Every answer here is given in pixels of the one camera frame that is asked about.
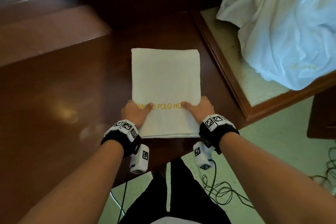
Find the wooden table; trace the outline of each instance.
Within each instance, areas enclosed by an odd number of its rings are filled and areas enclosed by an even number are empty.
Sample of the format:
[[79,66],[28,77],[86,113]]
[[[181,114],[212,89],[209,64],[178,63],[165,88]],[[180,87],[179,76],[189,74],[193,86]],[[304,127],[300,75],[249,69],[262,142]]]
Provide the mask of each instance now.
[[[0,68],[1,222],[18,221],[99,147],[131,99],[131,49],[197,49],[201,92],[237,128],[245,118],[188,13],[141,23]],[[149,170],[192,150],[195,138],[145,139]],[[126,182],[124,159],[114,186]]]

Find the person's left forearm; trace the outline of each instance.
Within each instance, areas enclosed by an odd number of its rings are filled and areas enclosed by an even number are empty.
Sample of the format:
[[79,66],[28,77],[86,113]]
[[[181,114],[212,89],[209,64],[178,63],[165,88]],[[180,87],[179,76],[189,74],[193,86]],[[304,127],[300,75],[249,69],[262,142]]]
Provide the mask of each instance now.
[[97,223],[123,155],[120,143],[114,140],[105,142],[34,206],[19,224]]

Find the white cloth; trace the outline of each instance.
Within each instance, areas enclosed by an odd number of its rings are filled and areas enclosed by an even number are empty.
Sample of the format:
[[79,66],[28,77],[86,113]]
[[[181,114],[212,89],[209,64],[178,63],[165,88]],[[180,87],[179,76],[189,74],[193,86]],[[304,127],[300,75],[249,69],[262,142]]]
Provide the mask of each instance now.
[[132,99],[140,107],[154,103],[139,134],[142,138],[199,137],[199,126],[182,101],[201,100],[197,50],[132,49]]
[[174,217],[163,217],[157,221],[154,221],[152,224],[199,224],[199,223]]
[[300,90],[336,69],[336,0],[223,0],[244,59],[267,81]]

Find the person's left hand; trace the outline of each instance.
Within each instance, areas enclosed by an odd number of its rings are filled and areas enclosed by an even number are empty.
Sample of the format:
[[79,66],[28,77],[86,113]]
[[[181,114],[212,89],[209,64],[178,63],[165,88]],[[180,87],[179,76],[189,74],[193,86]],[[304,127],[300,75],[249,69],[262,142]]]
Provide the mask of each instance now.
[[133,100],[128,100],[126,106],[121,110],[121,119],[133,122],[136,128],[140,129],[152,108],[153,103],[149,103],[144,109],[140,109]]

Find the white cable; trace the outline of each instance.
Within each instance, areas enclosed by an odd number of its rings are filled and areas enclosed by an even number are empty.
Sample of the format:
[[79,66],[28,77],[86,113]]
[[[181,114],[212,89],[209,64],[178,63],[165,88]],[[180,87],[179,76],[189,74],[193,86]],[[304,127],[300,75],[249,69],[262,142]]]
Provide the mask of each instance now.
[[[118,203],[118,201],[114,198],[112,192],[110,191],[110,196],[112,197],[113,201],[115,201],[115,203],[119,206],[119,208],[121,209],[121,205]],[[125,216],[125,212],[123,209],[121,209],[121,213]]]

